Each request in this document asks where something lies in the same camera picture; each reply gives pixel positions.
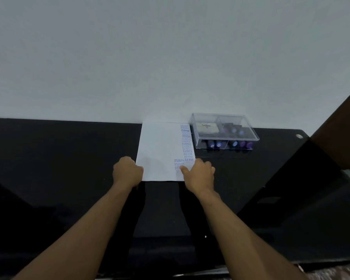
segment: white wall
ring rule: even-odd
[[[0,0],[0,117],[311,135],[349,94],[350,0]]]

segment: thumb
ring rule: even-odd
[[[183,165],[180,166],[180,171],[183,173],[183,176],[189,172],[188,168]]]

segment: forearm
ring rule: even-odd
[[[14,279],[95,279],[129,191],[114,185],[74,226]]]
[[[306,279],[288,260],[259,238],[220,199],[198,196],[233,279]]]

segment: person's left arm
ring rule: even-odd
[[[144,172],[130,157],[122,157],[113,169],[112,188],[14,280],[95,279],[123,205]]]

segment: person's left hand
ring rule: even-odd
[[[114,185],[131,190],[143,179],[144,168],[137,166],[131,157],[122,157],[113,166]]]

